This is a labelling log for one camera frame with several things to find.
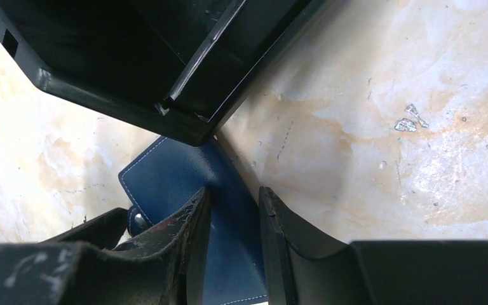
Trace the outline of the black plastic card box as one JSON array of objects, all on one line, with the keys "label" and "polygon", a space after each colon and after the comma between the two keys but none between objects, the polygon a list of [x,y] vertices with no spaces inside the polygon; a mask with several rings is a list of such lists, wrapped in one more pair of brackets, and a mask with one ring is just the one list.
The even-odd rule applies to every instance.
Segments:
[{"label": "black plastic card box", "polygon": [[0,1],[0,43],[42,92],[207,141],[326,1]]}]

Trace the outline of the blue leather card holder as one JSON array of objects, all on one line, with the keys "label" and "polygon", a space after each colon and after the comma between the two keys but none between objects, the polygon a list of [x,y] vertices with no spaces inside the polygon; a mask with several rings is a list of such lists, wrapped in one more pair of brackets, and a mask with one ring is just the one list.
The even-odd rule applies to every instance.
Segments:
[{"label": "blue leather card holder", "polygon": [[161,222],[200,189],[211,203],[204,304],[266,302],[259,209],[215,139],[193,147],[160,137],[118,175],[132,207],[132,236]]}]

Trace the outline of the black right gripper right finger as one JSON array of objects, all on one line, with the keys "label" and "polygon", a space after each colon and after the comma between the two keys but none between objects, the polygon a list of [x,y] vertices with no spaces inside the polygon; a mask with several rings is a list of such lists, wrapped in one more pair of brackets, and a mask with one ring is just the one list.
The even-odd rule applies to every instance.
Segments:
[{"label": "black right gripper right finger", "polygon": [[268,187],[259,213],[270,304],[488,304],[488,241],[343,243]]}]

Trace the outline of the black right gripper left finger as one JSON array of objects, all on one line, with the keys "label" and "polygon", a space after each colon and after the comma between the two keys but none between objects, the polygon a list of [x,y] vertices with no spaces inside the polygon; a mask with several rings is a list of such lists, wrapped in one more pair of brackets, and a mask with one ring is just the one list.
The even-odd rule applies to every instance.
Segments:
[{"label": "black right gripper left finger", "polygon": [[201,304],[206,189],[112,249],[82,241],[0,243],[0,304]]}]

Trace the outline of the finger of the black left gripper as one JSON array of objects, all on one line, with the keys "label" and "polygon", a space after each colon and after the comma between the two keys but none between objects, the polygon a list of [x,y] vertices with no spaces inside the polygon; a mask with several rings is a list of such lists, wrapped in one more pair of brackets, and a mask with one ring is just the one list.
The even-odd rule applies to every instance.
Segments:
[{"label": "finger of the black left gripper", "polygon": [[82,241],[99,249],[112,250],[124,235],[127,225],[128,210],[120,207],[114,208],[77,227],[45,240],[45,242]]}]

